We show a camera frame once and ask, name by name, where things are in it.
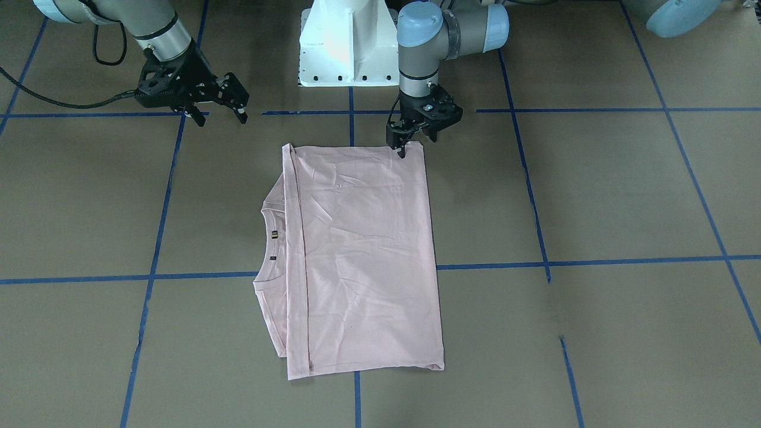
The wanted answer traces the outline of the right silver UR robot arm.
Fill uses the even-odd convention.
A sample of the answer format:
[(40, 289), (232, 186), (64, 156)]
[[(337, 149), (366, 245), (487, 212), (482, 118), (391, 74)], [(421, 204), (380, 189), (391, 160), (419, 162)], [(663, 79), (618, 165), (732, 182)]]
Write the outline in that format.
[(233, 73), (217, 77), (169, 1), (35, 1), (52, 21), (122, 24), (139, 44), (145, 63), (130, 96), (144, 108), (169, 108), (202, 127), (198, 103), (231, 109), (247, 122), (249, 94)]

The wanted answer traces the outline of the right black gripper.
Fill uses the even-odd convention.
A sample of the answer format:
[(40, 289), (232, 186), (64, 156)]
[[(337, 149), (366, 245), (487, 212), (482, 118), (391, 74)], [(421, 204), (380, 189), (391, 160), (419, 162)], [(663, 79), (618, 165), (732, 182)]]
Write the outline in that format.
[(214, 102), (234, 111), (240, 124), (247, 123), (248, 91), (233, 73), (218, 78), (198, 46), (190, 45), (167, 61), (160, 61), (152, 47), (143, 54), (135, 98), (145, 108), (171, 108), (204, 127), (206, 117), (196, 103)]

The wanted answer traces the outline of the left silver UR robot arm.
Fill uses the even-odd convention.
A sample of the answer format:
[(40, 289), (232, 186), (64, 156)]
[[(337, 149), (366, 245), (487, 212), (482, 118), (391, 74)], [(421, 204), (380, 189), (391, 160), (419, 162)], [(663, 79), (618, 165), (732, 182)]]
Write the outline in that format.
[[(386, 124), (386, 144), (400, 158), (422, 132), (438, 133), (464, 114), (439, 84), (441, 62), (505, 46), (512, 5), (545, 6), (559, 1), (415, 1), (399, 10), (397, 22), (400, 118)], [(620, 1), (661, 38), (683, 35), (706, 21), (726, 1)]]

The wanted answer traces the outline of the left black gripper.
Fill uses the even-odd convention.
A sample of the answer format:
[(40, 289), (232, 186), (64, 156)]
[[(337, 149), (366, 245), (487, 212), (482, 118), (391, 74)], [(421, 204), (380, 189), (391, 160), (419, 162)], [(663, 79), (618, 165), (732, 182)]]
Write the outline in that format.
[(439, 131), (457, 124), (464, 115), (464, 110), (441, 85), (432, 84), (428, 89), (429, 94), (423, 97), (399, 91), (400, 120), (388, 119), (386, 144), (395, 146), (400, 158), (407, 156), (407, 143), (415, 133), (423, 132), (432, 143), (437, 143)]

